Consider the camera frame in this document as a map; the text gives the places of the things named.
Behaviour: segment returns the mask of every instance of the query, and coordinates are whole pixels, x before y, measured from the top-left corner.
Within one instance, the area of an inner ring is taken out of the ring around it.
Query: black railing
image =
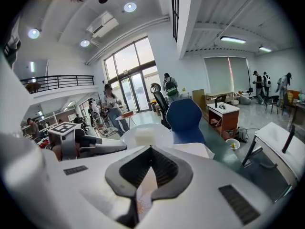
[[[178,21],[179,21],[179,0],[172,0],[172,10],[173,10],[173,37],[177,42]]]
[[[93,75],[50,75],[20,81],[30,94],[57,88],[94,85]]]

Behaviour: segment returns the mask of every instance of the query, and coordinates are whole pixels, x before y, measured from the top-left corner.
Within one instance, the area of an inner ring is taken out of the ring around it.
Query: round ceiling light
[[[137,5],[133,2],[129,2],[124,6],[124,10],[129,13],[135,11],[136,8],[137,8]]]
[[[40,34],[39,30],[37,30],[36,28],[34,28],[34,29],[31,29],[31,30],[29,31],[28,36],[29,36],[31,39],[36,39],[36,38],[39,37],[39,34]]]
[[[82,46],[82,47],[88,47],[89,44],[90,44],[90,42],[89,42],[88,40],[83,40],[83,41],[81,41],[81,46]]]

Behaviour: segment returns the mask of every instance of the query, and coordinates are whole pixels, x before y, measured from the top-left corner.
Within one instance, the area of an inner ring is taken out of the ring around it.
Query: blue chair
[[[201,109],[192,99],[172,102],[166,113],[166,120],[172,127],[174,144],[205,144],[204,136],[199,129],[201,117]]]

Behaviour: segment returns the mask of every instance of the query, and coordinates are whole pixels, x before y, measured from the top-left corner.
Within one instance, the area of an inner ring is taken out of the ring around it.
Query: blue chair backrest
[[[201,109],[190,98],[172,102],[166,113],[166,120],[175,132],[198,128],[201,117]]]

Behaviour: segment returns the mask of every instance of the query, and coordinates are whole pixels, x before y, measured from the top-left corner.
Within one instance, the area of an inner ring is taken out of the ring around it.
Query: black pants
[[[266,87],[266,86],[264,86],[264,89],[265,89],[265,103],[267,103],[268,102],[268,100],[269,100],[269,87]]]

